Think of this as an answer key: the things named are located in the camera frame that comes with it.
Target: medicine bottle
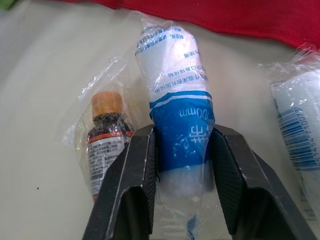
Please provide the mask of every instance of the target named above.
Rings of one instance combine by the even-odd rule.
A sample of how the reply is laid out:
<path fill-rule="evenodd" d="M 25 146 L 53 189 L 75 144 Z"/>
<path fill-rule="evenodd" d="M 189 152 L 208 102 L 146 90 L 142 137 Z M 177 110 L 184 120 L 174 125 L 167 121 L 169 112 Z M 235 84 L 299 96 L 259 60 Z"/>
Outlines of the medicine bottle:
<path fill-rule="evenodd" d="M 122 97 L 115 91 L 98 92 L 92 97 L 93 128 L 87 135 L 87 154 L 94 201 L 105 173 L 124 150 L 133 134 L 122 116 Z"/>

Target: plastic bag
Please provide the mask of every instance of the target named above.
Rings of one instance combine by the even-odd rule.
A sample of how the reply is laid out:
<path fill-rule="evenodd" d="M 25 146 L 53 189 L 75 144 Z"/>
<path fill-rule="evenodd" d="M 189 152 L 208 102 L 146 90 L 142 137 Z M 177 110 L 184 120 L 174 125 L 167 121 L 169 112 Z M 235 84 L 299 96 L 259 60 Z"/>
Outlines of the plastic bag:
<path fill-rule="evenodd" d="M 320 53 L 304 44 L 287 63 L 261 66 L 297 179 L 320 219 Z"/>
<path fill-rule="evenodd" d="M 80 153 L 79 165 L 85 183 L 98 196 L 105 172 L 137 127 L 135 99 L 130 91 L 127 62 L 111 58 L 83 88 L 61 120 L 61 141 Z"/>
<path fill-rule="evenodd" d="M 173 213 L 172 228 L 182 232 L 167 230 L 165 235 L 196 239 L 201 225 L 197 213 L 213 182 L 206 158 L 215 124 L 208 77 L 192 34 L 172 21 L 141 15 L 135 56 L 157 129 L 158 194 Z"/>

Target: red cloth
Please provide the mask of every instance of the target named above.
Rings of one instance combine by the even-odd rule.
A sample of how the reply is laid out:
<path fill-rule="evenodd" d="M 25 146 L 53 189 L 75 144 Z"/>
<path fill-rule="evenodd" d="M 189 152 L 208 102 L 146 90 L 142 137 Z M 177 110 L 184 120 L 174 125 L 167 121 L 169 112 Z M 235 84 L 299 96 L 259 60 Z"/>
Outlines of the red cloth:
<path fill-rule="evenodd" d="M 320 48 L 319 0 L 92 0 L 112 9 L 139 10 L 186 21 L 216 33 L 276 39 Z"/>

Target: white table surface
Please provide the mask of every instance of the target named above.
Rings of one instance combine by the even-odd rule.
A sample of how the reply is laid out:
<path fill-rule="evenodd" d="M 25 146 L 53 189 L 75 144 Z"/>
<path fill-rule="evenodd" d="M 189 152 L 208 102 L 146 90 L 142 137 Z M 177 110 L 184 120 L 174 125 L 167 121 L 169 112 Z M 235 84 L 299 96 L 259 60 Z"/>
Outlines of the white table surface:
<path fill-rule="evenodd" d="M 243 134 L 298 204 L 300 190 L 276 110 L 257 69 L 258 63 L 286 61 L 295 50 L 273 40 L 182 25 L 198 40 L 216 123 Z M 136 14 L 93 3 L 21 0 L 0 12 L 1 240 L 82 237 L 92 197 L 78 156 L 55 135 L 60 119 L 107 60 L 132 50 L 134 55 L 140 32 Z"/>

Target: orange bottle cap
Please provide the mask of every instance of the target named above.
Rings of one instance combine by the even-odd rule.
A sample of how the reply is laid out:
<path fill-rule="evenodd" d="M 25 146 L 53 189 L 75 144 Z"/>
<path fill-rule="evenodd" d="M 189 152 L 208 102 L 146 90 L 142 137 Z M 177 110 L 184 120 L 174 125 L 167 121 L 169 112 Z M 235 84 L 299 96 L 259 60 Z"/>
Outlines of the orange bottle cap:
<path fill-rule="evenodd" d="M 116 91 L 101 91 L 96 93 L 92 99 L 92 119 L 104 114 L 117 114 L 122 112 L 122 98 Z"/>

